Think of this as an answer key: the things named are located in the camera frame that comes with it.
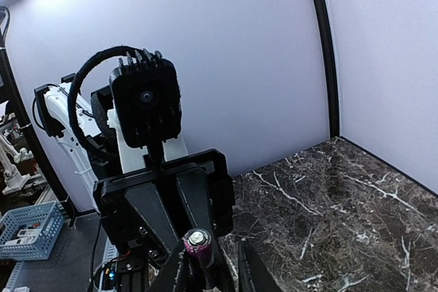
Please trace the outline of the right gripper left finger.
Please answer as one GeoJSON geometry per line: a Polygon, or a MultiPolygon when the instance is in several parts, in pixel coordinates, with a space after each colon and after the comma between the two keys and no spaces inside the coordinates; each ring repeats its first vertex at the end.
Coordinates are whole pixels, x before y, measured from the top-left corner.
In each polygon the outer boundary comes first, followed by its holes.
{"type": "Polygon", "coordinates": [[[147,292],[183,292],[188,281],[188,253],[181,239],[147,292]]]}

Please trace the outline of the purple AAA battery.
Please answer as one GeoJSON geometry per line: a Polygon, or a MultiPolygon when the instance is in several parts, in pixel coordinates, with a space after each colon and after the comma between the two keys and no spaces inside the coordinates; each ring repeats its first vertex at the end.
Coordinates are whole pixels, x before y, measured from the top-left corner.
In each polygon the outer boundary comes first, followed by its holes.
{"type": "Polygon", "coordinates": [[[214,262],[211,235],[202,228],[193,228],[183,236],[185,250],[196,258],[202,268],[210,267],[214,262]]]}

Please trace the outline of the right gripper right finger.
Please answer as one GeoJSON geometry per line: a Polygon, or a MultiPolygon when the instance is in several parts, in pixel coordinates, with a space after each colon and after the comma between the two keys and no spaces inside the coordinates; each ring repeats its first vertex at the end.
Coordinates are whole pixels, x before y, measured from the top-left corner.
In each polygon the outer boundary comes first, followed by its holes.
{"type": "Polygon", "coordinates": [[[258,253],[248,242],[238,247],[239,291],[281,292],[258,253]]]}

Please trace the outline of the blue plastic basket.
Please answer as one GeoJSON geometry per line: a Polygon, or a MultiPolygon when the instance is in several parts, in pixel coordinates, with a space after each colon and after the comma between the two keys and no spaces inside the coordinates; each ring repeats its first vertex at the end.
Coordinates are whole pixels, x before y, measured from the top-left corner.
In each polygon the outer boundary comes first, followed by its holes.
{"type": "Polygon", "coordinates": [[[1,259],[47,260],[64,222],[56,201],[9,210],[1,218],[1,259]]]}

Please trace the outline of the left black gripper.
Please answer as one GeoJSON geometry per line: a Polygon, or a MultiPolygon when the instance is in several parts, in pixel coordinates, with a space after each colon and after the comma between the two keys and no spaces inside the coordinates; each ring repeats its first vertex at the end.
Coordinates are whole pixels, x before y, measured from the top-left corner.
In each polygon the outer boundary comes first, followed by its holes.
{"type": "Polygon", "coordinates": [[[233,230],[233,179],[216,149],[101,179],[93,196],[120,254],[144,247],[166,258],[192,228],[215,237],[233,230]]]}

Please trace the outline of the left black frame post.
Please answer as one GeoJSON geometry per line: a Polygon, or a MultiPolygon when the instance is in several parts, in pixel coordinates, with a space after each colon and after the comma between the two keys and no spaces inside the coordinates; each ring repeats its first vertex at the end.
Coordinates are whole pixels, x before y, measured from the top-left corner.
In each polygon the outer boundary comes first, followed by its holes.
{"type": "Polygon", "coordinates": [[[331,138],[340,136],[339,92],[337,83],[337,68],[335,60],[335,46],[331,31],[331,22],[326,0],[313,0],[315,16],[318,23],[326,93],[328,101],[328,123],[331,138]]]}

